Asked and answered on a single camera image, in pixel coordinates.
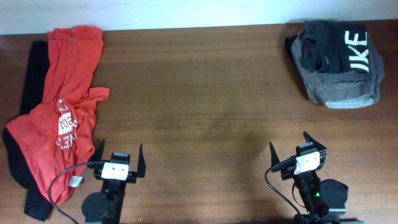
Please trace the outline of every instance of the clothing tag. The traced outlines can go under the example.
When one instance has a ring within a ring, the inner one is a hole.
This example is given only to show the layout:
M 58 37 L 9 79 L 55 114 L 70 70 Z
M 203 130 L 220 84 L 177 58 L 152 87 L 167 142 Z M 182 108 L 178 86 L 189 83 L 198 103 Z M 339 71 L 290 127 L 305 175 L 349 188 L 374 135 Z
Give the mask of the clothing tag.
M 69 181 L 69 186 L 78 187 L 80 185 L 81 180 L 83 180 L 83 177 L 78 177 L 73 175 Z

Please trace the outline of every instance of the stack of folded clothes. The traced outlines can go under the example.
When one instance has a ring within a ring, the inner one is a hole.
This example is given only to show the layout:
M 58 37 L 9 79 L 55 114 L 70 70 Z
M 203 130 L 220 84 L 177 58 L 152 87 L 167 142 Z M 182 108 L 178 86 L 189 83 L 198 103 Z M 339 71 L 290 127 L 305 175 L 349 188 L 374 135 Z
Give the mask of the stack of folded clothes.
M 305 21 L 285 48 L 312 102 L 352 109 L 379 101 L 383 61 L 363 24 Z

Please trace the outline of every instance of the white tag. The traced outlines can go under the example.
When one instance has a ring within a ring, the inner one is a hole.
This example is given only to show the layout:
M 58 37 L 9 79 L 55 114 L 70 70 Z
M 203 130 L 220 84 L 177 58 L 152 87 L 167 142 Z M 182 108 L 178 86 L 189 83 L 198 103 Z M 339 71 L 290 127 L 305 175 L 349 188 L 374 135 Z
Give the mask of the white tag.
M 294 175 L 317 169 L 321 163 L 321 158 L 319 152 L 316 151 L 304 156 L 296 157 L 296 161 L 297 163 L 296 169 L 294 170 Z
M 105 162 L 101 177 L 104 179 L 126 180 L 129 175 L 129 165 Z
M 81 180 L 83 180 L 83 177 L 78 177 L 73 175 L 69 181 L 69 186 L 78 187 L 80 185 Z

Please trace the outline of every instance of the wire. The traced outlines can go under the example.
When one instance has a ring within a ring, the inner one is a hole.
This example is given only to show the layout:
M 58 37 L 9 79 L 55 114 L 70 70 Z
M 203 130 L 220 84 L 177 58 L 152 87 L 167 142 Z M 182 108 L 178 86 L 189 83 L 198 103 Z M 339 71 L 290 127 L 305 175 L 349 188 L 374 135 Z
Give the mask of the wire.
M 294 201 L 297 203 L 297 205 L 300 205 L 301 207 L 305 208 L 305 206 L 301 205 L 300 203 L 297 202 L 296 197 L 294 197 L 294 188 L 296 187 L 296 183 L 293 183 L 293 187 L 292 187 L 292 195 L 293 195 L 293 199 Z
M 291 205 L 294 208 L 294 210 L 296 210 L 297 214 L 302 218 L 303 216 L 301 215 L 299 209 L 289 199 L 287 199 L 284 195 L 282 195 L 282 193 L 280 193 L 277 189 L 275 189 L 275 187 L 272 186 L 272 184 L 268 181 L 267 175 L 268 175 L 269 171 L 272 170 L 272 168 L 273 167 L 270 167 L 269 169 L 267 169 L 266 173 L 264 174 L 264 177 L 266 179 L 266 182 L 267 182 L 268 186 L 272 190 L 274 190 L 275 193 L 277 193 L 279 196 L 281 196 L 287 203 L 289 203 L 289 205 Z
M 65 217 L 67 217 L 67 218 L 69 218 L 70 219 L 70 221 L 72 221 L 74 224 L 79 224 L 74 218 L 72 218 L 71 216 L 69 216 L 68 214 L 66 214 L 64 211 L 62 211 L 61 210 L 61 208 L 59 208 L 55 203 L 54 203 L 54 201 L 52 200 L 52 197 L 51 197 L 51 188 L 52 188 L 52 186 L 53 186 L 53 184 L 55 183 L 55 181 L 57 181 L 57 179 L 60 177 L 60 176 L 62 176 L 63 174 L 65 174 L 65 173 L 67 173 L 67 172 L 69 172 L 69 171 L 71 171 L 71 170 L 73 170 L 73 169 L 76 169 L 77 167 L 81 167 L 81 166 L 86 166 L 86 165 L 94 165 L 94 164 L 101 164 L 101 162 L 83 162 L 83 163 L 81 163 L 81 164 L 77 164 L 77 165 L 74 165 L 74 166 L 72 166 L 72 167 L 69 167 L 69 168 L 67 168 L 67 169 L 65 169 L 64 171 L 62 171 L 61 173 L 59 173 L 52 181 L 51 181 L 51 184 L 50 184 L 50 186 L 49 186 L 49 199 L 50 199 L 50 203 L 51 203 L 51 205 L 54 207 L 54 209 L 56 209 L 58 212 L 60 212 L 62 215 L 64 215 Z

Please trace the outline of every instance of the black cloth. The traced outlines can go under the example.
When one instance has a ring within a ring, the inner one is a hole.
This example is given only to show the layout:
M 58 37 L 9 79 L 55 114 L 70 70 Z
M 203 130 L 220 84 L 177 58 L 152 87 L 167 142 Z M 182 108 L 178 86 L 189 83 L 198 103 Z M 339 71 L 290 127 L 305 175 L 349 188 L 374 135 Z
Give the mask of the black cloth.
M 49 45 L 33 41 L 27 65 L 20 115 L 29 114 L 42 101 L 44 81 L 50 67 Z M 24 213 L 34 219 L 45 221 L 51 212 L 51 203 L 40 193 L 18 143 L 5 129 L 2 140 L 7 149 L 8 164 L 12 177 L 27 189 Z
M 303 36 L 300 58 L 303 68 L 334 74 L 349 71 L 369 72 L 369 62 L 358 59 L 362 53 L 367 54 L 365 51 L 368 50 L 368 46 L 363 45 L 363 41 L 367 40 L 367 31 L 363 24 L 305 21 Z

